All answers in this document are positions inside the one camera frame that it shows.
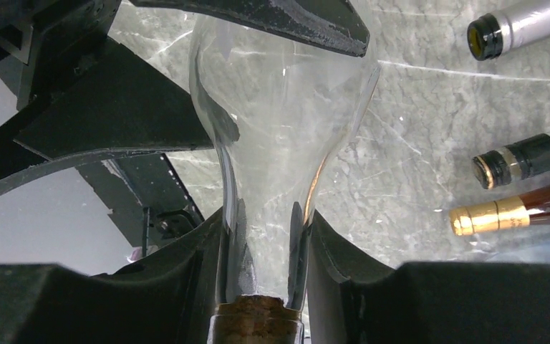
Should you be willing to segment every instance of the white wall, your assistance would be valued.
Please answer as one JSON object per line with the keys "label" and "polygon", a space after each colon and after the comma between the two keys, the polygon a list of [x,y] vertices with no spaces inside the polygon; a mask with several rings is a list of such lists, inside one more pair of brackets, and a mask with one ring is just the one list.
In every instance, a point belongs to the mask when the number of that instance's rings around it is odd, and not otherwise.
{"label": "white wall", "polygon": [[[16,113],[15,104],[0,80],[0,125]],[[74,169],[6,193],[0,197],[0,263],[57,262],[85,274],[112,273],[127,264],[132,248],[108,211]]]}

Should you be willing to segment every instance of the cork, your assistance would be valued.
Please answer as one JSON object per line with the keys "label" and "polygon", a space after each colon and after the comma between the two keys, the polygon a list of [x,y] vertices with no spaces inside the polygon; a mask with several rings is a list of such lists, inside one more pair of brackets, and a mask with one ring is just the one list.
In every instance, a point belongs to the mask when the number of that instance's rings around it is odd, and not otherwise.
{"label": "cork", "polygon": [[221,304],[212,319],[213,344],[289,344],[302,335],[300,313],[284,301],[263,295],[238,296]]}

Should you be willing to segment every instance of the bottle cap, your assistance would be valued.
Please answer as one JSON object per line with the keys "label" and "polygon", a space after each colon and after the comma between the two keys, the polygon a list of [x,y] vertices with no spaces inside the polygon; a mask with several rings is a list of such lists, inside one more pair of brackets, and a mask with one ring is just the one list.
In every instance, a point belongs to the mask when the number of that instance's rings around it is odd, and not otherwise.
{"label": "bottle cap", "polygon": [[501,26],[492,14],[484,14],[469,24],[467,43],[478,61],[497,58],[503,52]]}
{"label": "bottle cap", "polygon": [[209,343],[300,343],[303,334],[300,312],[285,308],[282,299],[242,295],[216,308]]}
{"label": "bottle cap", "polygon": [[505,158],[497,151],[491,150],[472,159],[473,174],[485,189],[507,185],[511,182],[511,172]]}
{"label": "bottle cap", "polygon": [[517,196],[474,206],[462,206],[450,210],[448,215],[456,235],[472,235],[530,225],[528,211]]}

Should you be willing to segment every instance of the gray marble surface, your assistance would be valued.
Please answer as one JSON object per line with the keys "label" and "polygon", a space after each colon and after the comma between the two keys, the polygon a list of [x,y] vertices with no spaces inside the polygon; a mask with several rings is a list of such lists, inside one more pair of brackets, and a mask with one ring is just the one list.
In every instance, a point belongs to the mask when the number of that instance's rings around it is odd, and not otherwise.
{"label": "gray marble surface", "polygon": [[[470,158],[550,131],[550,39],[477,62],[469,22],[514,1],[370,0],[382,65],[357,137],[328,167],[317,208],[344,237],[393,267],[407,260],[482,259],[550,237],[550,227],[455,237],[448,209],[511,196],[550,173],[484,191]],[[195,14],[124,1],[110,36],[188,89]],[[222,202],[213,151],[170,154],[205,214]]]}

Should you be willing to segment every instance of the wine bottle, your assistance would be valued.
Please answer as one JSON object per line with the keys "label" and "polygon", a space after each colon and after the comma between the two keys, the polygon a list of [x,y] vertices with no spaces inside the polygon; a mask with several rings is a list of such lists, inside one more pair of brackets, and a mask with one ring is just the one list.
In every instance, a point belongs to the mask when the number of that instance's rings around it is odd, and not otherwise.
{"label": "wine bottle", "polygon": [[524,0],[484,14],[467,28],[469,50],[478,61],[550,37],[550,0]]}
{"label": "wine bottle", "polygon": [[538,134],[473,157],[473,174],[485,189],[550,171],[550,135]]}
{"label": "wine bottle", "polygon": [[550,185],[518,196],[450,211],[456,235],[550,224]]}

